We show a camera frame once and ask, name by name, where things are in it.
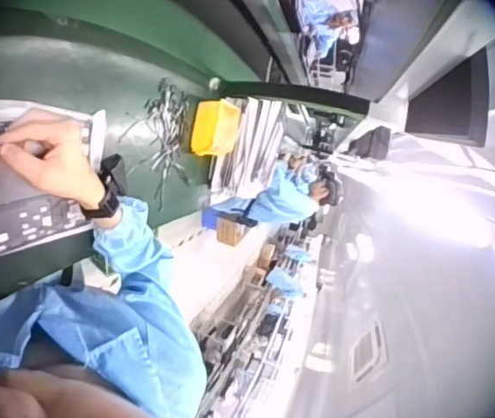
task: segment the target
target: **hair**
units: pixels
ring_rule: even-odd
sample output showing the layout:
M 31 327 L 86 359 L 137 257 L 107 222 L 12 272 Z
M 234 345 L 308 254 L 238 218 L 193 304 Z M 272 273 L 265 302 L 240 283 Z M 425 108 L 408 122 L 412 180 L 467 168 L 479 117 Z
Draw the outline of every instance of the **hair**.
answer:
M 339 11 L 329 18 L 327 23 L 331 28 L 342 28 L 347 24 L 356 24 L 357 14 L 353 10 Z

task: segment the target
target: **blue box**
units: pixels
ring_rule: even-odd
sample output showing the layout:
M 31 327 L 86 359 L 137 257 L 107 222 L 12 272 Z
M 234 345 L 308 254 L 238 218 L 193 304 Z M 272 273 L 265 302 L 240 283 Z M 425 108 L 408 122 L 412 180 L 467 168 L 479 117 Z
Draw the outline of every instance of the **blue box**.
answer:
M 216 231 L 216 225 L 220 217 L 220 211 L 214 210 L 212 207 L 206 207 L 201 214 L 201 226 L 206 229 Z

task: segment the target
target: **fingernail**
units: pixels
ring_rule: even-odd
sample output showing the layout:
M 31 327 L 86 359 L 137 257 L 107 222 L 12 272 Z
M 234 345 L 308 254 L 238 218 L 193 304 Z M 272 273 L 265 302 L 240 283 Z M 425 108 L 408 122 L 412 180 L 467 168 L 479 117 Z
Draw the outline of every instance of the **fingernail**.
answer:
M 0 149 L 0 154 L 4 157 L 9 157 L 17 153 L 17 147 L 12 144 L 4 144 Z

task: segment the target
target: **air vent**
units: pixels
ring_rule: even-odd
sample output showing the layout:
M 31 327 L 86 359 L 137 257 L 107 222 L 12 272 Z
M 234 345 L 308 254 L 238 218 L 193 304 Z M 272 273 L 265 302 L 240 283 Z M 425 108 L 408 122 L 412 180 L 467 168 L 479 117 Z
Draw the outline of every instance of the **air vent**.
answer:
M 380 364 L 380 360 L 386 358 L 384 349 L 382 332 L 375 324 L 352 346 L 351 380 L 358 383 L 369 375 Z

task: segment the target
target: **computer monitor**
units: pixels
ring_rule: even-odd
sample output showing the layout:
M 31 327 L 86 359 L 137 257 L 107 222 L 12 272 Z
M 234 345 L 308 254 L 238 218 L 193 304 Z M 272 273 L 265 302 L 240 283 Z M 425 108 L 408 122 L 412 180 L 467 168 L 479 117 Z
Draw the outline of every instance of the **computer monitor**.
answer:
M 405 131 L 420 138 L 484 147 L 489 107 L 484 47 L 409 102 Z

